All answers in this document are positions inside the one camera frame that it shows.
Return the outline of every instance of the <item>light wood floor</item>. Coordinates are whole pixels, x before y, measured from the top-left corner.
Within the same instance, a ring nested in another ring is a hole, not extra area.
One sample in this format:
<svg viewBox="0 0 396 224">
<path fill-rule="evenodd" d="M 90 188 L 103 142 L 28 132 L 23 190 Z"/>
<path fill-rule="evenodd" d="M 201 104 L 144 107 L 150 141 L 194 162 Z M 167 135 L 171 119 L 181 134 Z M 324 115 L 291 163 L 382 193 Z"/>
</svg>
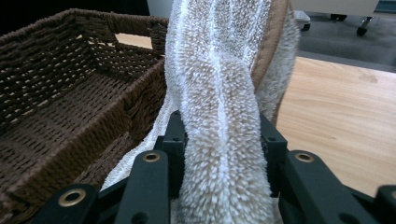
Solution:
<svg viewBox="0 0 396 224">
<path fill-rule="evenodd" d="M 118 35 L 151 48 L 149 39 Z M 396 185 L 396 74 L 297 58 L 277 128 L 289 149 L 320 156 L 346 185 L 374 196 Z"/>
</svg>

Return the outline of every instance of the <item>caster wheel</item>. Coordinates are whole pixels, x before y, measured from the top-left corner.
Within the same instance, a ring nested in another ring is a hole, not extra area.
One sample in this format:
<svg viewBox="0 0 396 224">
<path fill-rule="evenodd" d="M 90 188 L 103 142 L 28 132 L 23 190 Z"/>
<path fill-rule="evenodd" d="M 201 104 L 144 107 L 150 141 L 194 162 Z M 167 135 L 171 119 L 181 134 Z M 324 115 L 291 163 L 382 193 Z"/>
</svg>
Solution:
<svg viewBox="0 0 396 224">
<path fill-rule="evenodd" d="M 362 36 L 362 35 L 366 34 L 366 32 L 367 32 L 367 29 L 359 27 L 358 30 L 356 31 L 356 34 L 359 36 Z"/>
<path fill-rule="evenodd" d="M 332 21 L 337 20 L 338 15 L 337 14 L 330 14 L 330 19 L 332 19 Z"/>
<path fill-rule="evenodd" d="M 346 15 L 338 15 L 338 20 L 344 21 L 347 18 Z"/>
<path fill-rule="evenodd" d="M 304 27 L 301 29 L 301 31 L 309 31 L 309 28 L 311 28 L 311 23 L 304 24 Z"/>
</svg>

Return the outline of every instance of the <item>fuzzy towel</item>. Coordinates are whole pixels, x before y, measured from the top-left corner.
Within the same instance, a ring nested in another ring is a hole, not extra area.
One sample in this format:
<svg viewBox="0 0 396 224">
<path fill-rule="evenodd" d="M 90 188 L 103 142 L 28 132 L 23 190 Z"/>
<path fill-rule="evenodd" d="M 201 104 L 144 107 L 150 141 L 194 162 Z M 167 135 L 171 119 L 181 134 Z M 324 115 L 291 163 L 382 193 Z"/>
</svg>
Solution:
<svg viewBox="0 0 396 224">
<path fill-rule="evenodd" d="M 277 28 L 283 33 L 275 55 L 266 55 L 265 32 L 271 28 L 268 18 L 276 16 L 271 15 L 275 2 L 175 0 L 166 39 L 168 91 L 160 116 L 103 188 L 129 174 L 134 156 L 152 149 L 170 113 L 179 109 L 190 140 L 173 222 L 275 222 L 259 113 L 271 119 L 276 112 L 298 41 L 291 11 L 285 10 L 283 18 L 279 14 Z M 271 62 L 267 68 L 261 66 L 263 57 Z"/>
</svg>

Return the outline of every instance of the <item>wicker basket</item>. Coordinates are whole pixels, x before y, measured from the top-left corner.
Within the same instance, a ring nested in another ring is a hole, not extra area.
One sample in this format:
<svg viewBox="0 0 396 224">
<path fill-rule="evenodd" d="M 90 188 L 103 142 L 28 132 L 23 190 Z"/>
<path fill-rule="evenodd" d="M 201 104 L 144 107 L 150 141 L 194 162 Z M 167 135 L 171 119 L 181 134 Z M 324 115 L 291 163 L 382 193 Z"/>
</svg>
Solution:
<svg viewBox="0 0 396 224">
<path fill-rule="evenodd" d="M 0 37 L 0 222 L 31 218 L 69 184 L 100 187 L 143 140 L 165 95 L 166 26 L 71 9 Z"/>
</svg>

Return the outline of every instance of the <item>black bracket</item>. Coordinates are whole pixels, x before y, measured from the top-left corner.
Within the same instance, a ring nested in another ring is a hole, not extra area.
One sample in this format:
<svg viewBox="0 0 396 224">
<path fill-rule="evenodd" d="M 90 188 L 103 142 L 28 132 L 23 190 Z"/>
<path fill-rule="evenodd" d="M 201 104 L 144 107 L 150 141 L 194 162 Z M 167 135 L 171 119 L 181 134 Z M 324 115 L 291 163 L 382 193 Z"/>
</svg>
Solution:
<svg viewBox="0 0 396 224">
<path fill-rule="evenodd" d="M 288 151 L 286 139 L 263 116 L 261 131 L 272 197 L 279 198 L 285 224 L 396 223 L 396 186 L 382 186 L 372 198 L 344 186 L 315 154 Z M 33 223 L 169 223 L 169 202 L 178 197 L 183 181 L 187 143 L 176 111 L 154 149 L 135 158 L 130 177 L 101 192 L 90 185 L 62 189 Z"/>
</svg>

